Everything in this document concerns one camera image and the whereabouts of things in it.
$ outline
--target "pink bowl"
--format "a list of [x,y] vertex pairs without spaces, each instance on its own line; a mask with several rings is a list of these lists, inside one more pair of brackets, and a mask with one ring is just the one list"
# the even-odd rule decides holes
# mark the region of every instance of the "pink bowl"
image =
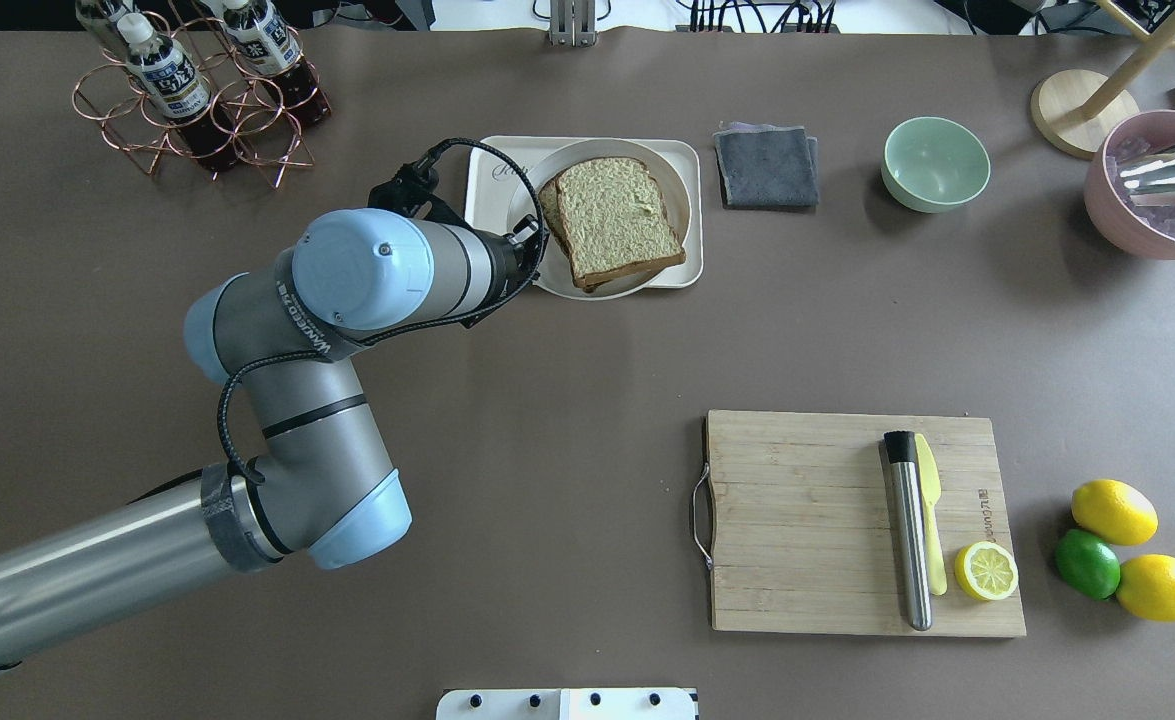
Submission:
[[1104,155],[1128,137],[1143,136],[1155,149],[1175,143],[1175,110],[1148,110],[1128,117],[1103,141],[1085,176],[1085,209],[1089,220],[1113,245],[1143,258],[1175,260],[1175,237],[1154,231],[1116,194],[1107,179]]

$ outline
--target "bottle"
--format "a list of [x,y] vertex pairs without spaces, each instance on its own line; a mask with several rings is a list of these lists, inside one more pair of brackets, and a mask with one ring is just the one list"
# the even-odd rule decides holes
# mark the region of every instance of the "bottle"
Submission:
[[186,55],[183,45],[159,35],[152,21],[129,13],[116,23],[129,45],[125,68],[139,79],[152,103],[176,126],[193,159],[209,171],[231,169],[239,162],[231,136],[223,128],[231,121],[213,102],[209,85]]
[[98,39],[98,43],[121,63],[125,62],[125,54],[129,53],[129,46],[120,36],[116,21],[133,12],[134,0],[76,0],[80,26],[88,29]]
[[271,0],[224,0],[222,6],[222,22],[231,43],[254,72],[280,87],[281,96],[276,97],[268,86],[271,100],[284,105],[303,127],[330,117],[330,101],[317,87],[316,74],[303,60],[298,41]]

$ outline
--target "green bowl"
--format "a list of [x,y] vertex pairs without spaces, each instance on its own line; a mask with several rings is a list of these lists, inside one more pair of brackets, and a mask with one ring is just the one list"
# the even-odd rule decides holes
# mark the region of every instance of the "green bowl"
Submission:
[[974,200],[991,179],[983,142],[947,117],[913,117],[885,139],[880,177],[912,210],[945,213]]

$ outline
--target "lemon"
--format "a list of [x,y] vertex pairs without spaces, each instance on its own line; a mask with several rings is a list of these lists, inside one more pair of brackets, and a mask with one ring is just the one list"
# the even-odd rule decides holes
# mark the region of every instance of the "lemon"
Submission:
[[1067,584],[1094,600],[1107,600],[1121,583],[1121,561],[1103,538],[1067,530],[1054,549],[1054,565]]
[[1018,588],[1018,565],[994,541],[976,541],[956,556],[956,583],[978,600],[1003,600]]
[[1076,487],[1070,514],[1081,529],[1113,544],[1140,544],[1155,534],[1157,518],[1152,502],[1119,480],[1099,479]]
[[1144,620],[1175,621],[1175,557],[1137,556],[1123,561],[1116,600]]

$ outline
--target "copper wire rack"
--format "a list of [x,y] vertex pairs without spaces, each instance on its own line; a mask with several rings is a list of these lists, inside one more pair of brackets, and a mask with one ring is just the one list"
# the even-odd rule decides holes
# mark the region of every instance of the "copper wire rack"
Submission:
[[[192,6],[199,18],[172,28],[163,15],[145,12],[143,14],[156,27],[157,33],[164,33],[183,45],[192,61],[207,79],[212,88],[212,101],[204,113],[188,117],[184,123],[194,123],[212,113],[212,108],[221,106],[231,127],[222,127],[217,115],[213,123],[227,133],[227,141],[209,152],[215,155],[230,143],[235,147],[241,163],[258,170],[271,188],[280,188],[286,173],[290,169],[313,168],[316,159],[303,140],[303,127],[290,113],[313,96],[303,97],[294,105],[282,105],[284,95],[268,78],[258,76],[247,68],[236,53],[235,47],[222,32],[216,32],[221,19],[209,16],[195,1]],[[170,11],[175,18],[177,12],[174,0]],[[298,40],[298,33],[289,28],[290,35]],[[147,90],[125,68],[125,63],[102,51],[106,63],[85,73],[76,81],[70,94],[72,109],[98,127],[99,135],[113,150],[121,152],[145,176],[156,176],[167,159],[186,159],[190,167],[208,173],[197,164],[197,156],[176,142],[174,136],[181,125],[162,117],[148,101]],[[300,56],[300,63],[307,63],[318,81],[316,65]],[[221,173],[209,173],[215,181]]]

